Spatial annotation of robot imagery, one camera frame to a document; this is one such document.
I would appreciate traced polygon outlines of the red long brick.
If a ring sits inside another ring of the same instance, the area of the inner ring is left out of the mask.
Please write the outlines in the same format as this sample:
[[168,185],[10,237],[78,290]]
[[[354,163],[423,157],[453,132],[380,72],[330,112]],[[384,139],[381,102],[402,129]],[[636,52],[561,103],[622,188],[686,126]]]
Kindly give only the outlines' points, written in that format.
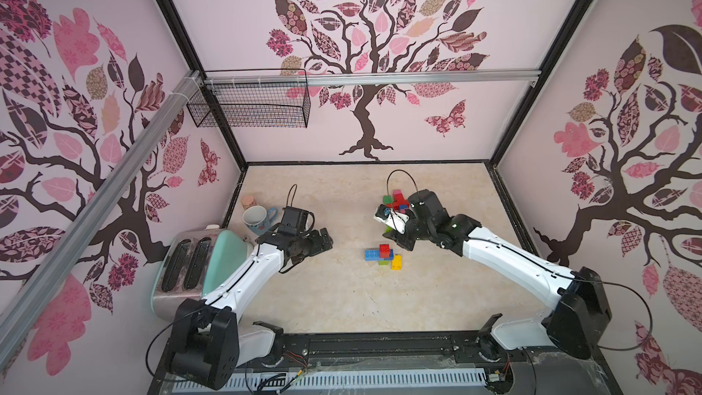
[[388,207],[391,208],[392,210],[403,211],[403,210],[407,210],[409,208],[409,204],[408,203],[393,202],[393,203],[388,204]]

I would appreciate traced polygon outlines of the yellow square brick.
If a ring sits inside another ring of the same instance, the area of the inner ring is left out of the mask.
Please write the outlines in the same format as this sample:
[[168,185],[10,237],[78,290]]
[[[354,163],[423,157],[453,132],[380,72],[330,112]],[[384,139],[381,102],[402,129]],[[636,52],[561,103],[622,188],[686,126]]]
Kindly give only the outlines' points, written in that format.
[[395,255],[392,262],[391,262],[391,270],[393,271],[400,271],[402,269],[402,256],[401,255]]

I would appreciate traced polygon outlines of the light blue long brick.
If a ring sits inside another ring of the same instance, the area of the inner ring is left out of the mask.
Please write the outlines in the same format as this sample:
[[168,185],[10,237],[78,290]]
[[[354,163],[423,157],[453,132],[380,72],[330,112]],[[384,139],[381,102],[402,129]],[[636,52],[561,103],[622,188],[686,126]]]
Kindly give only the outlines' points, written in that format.
[[381,261],[379,250],[365,250],[365,261],[366,262],[378,262]]

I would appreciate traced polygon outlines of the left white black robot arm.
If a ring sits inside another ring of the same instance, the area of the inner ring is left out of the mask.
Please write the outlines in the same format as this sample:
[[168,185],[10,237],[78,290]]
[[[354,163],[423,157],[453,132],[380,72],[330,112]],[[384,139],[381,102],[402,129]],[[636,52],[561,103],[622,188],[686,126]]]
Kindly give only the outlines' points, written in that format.
[[162,366],[166,373],[212,390],[221,389],[241,365],[283,360],[283,329],[265,322],[239,327],[263,285],[308,257],[333,247],[328,230],[316,230],[313,212],[283,209],[282,220],[256,240],[241,266],[203,297],[187,299],[175,312]]

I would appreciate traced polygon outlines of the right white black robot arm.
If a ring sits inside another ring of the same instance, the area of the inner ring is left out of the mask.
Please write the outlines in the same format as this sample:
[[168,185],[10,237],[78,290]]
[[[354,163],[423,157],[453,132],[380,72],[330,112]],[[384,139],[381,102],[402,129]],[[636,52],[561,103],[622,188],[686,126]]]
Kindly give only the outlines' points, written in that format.
[[498,237],[476,219],[452,216],[431,190],[411,195],[402,211],[379,206],[374,218],[391,228],[384,236],[400,248],[411,251],[417,241],[429,241],[499,272],[543,303],[531,318],[492,316],[477,340],[485,360],[526,347],[556,347],[572,358],[588,360],[612,320],[599,274],[587,267],[572,271],[551,263]]

